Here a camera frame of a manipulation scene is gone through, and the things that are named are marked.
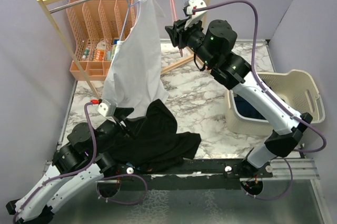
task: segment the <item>white towel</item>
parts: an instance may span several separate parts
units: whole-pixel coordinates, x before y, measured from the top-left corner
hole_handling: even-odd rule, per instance
[[[144,116],[152,101],[160,99],[164,103],[169,96],[160,80],[162,58],[156,20],[165,14],[156,0],[140,0],[137,7],[136,23],[129,36],[117,42],[102,94],[118,107],[133,107],[128,118]]]

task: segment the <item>orange plastic organizer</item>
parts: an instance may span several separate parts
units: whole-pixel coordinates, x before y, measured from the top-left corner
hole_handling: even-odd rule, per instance
[[[111,65],[111,60],[106,60],[106,55],[112,49],[113,40],[120,37],[126,12],[126,0],[92,0],[67,9],[76,41],[75,56],[89,75],[90,80],[105,80]],[[131,27],[135,24],[135,19],[134,7],[131,7],[122,40],[129,35]],[[103,61],[93,61],[94,49],[103,39],[106,43]],[[89,44],[89,55],[86,60],[82,60],[84,51]],[[72,62],[70,72],[77,80],[84,80],[74,62]]]

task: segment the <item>beige plastic basket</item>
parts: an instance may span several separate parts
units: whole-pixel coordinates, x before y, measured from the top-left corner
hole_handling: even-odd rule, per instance
[[[323,101],[311,75],[303,70],[288,73],[258,73],[271,89],[295,110],[312,115],[312,124],[325,119]],[[229,131],[254,136],[268,136],[273,128],[267,120],[252,119],[240,115],[234,102],[233,91],[225,95],[225,118]]]
[[[126,0],[92,0],[67,9],[76,41],[75,56],[90,80],[105,80],[111,65],[111,60],[106,60],[107,52],[111,50],[114,38],[119,37],[122,32],[126,12]],[[131,27],[135,24],[135,19],[135,10],[134,7],[131,7],[122,39],[129,35]],[[105,39],[106,42],[103,61],[94,62],[94,49],[102,39]],[[89,44],[89,56],[86,60],[82,60],[84,51]],[[84,80],[74,62],[71,64],[70,72],[77,80]]]

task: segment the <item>gray floor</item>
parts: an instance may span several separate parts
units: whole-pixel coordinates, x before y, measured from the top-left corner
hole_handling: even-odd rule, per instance
[[[264,196],[280,194],[287,181],[266,181]],[[119,192],[135,200],[142,192]],[[95,186],[75,196],[55,215],[53,224],[320,224],[323,223],[309,180],[297,180],[291,193],[276,201],[260,201],[241,190],[150,191],[137,206],[98,200]]]

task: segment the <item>marble pattern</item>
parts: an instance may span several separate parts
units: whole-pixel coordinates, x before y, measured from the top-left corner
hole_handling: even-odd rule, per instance
[[[252,43],[238,42],[233,51],[251,61]],[[162,66],[179,60],[180,54],[171,44],[162,44]],[[273,67],[264,42],[258,43],[255,55],[255,67],[259,72],[273,72]],[[200,72],[189,62],[162,76],[162,82],[170,96],[165,105],[178,122],[178,133],[190,131],[199,133],[202,142],[195,158],[243,158],[248,151],[262,143],[265,137],[235,134],[228,131],[224,117],[225,88],[207,72]],[[103,82],[93,82],[98,92]],[[85,121],[83,106],[95,98],[86,82],[78,82],[72,108],[68,117],[63,145],[68,142],[66,136],[73,127]],[[89,108],[94,127],[98,127],[104,118]]]

